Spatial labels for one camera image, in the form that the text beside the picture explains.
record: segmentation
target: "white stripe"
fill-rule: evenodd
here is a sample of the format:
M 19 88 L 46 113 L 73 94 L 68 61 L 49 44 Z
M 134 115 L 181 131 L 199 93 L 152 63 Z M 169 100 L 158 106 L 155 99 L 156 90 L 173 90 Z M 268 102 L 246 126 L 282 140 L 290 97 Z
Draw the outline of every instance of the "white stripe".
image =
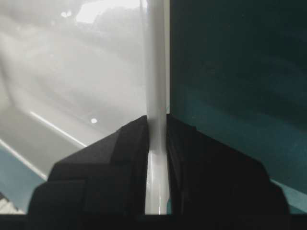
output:
M 282 183 L 275 180 L 271 180 L 273 183 L 277 184 L 283 189 L 283 193 L 287 198 L 288 204 L 300 209 L 303 212 L 307 212 L 307 195 L 299 192 L 293 188 L 290 188 Z
M 69 135 L 67 132 L 63 131 L 62 129 L 60 129 L 59 127 L 55 126 L 54 124 L 52 124 L 51 122 L 47 121 L 46 119 L 42 118 L 40 115 L 34 113 L 34 112 L 30 112 L 30 114 L 32 114 L 34 117 L 38 118 L 39 120 L 41 120 L 42 122 L 44 122 L 45 124 L 47 124 L 48 126 L 54 128 L 55 130 L 57 130 L 58 132 L 60 132 L 61 134 L 67 136 L 68 138 L 72 139 L 73 141 L 77 142 L 78 144 L 80 144 L 83 147 L 87 147 L 87 145 L 85 145 L 84 143 L 82 143 L 81 141 L 77 140 L 76 138 L 74 138 L 73 136 Z
M 16 157 L 19 161 L 21 161 L 25 166 L 43 178 L 45 181 L 47 180 L 47 176 L 42 173 L 38 168 L 36 168 L 32 163 L 30 163 L 27 159 L 25 159 L 22 155 L 20 155 L 17 151 L 15 151 L 11 146 L 5 143 L 0 139 L 0 145 L 2 145 L 6 150 L 11 153 L 14 157 Z

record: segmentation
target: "white pole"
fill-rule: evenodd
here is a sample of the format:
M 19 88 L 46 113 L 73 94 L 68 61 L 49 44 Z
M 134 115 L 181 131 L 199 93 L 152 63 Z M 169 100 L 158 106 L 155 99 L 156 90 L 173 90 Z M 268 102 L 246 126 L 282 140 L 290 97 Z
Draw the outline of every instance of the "white pole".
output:
M 169 185 L 166 158 L 165 1 L 141 0 L 141 8 L 150 136 L 145 213 L 166 214 Z

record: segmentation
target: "dark teal background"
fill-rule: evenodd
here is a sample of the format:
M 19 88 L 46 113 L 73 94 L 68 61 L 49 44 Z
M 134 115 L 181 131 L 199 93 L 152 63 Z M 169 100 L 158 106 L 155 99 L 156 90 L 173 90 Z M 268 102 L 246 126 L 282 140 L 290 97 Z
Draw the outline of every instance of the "dark teal background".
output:
M 307 193 L 307 1 L 171 1 L 170 104 Z

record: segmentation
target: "blurry background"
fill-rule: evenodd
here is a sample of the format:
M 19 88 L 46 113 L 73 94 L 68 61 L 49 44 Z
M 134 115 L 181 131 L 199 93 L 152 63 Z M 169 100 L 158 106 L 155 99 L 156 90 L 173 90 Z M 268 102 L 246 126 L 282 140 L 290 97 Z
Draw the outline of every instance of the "blurry background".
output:
M 306 15 L 303 0 L 171 1 L 172 115 L 261 161 L 293 213 L 307 212 Z

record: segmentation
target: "bright light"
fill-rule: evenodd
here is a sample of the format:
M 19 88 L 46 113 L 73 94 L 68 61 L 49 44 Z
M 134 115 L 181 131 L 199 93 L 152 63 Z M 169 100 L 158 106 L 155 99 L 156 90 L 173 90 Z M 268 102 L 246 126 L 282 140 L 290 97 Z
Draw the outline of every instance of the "bright light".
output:
M 64 17 L 64 18 L 70 17 L 70 16 L 71 16 L 71 11 L 62 12 L 62 13 L 61 13 L 61 16 Z
M 92 122 L 93 124 L 95 124 L 95 123 L 97 123 L 97 119 L 96 119 L 96 118 L 92 118 L 92 119 L 91 119 L 91 122 Z
M 93 23 L 97 16 L 103 14 L 108 9 L 123 7 L 134 9 L 140 6 L 140 0 L 101 0 L 82 5 L 76 16 L 79 23 Z
M 47 124 L 51 128 L 53 128 L 56 131 L 60 132 L 61 134 L 67 136 L 69 139 L 72 139 L 73 141 L 77 142 L 79 145 L 82 145 L 83 147 L 87 147 L 87 145 L 83 144 L 81 141 L 79 141 L 76 138 L 74 138 L 73 136 L 69 135 L 67 132 L 63 131 L 62 129 L 60 129 L 59 127 L 55 126 L 51 122 L 49 122 L 46 119 L 42 118 L 40 115 L 38 115 L 38 114 L 36 114 L 34 112 L 30 112 L 30 114 L 32 114 L 34 117 L 36 117 L 37 119 L 41 120 L 42 122 L 44 122 L 45 124 Z

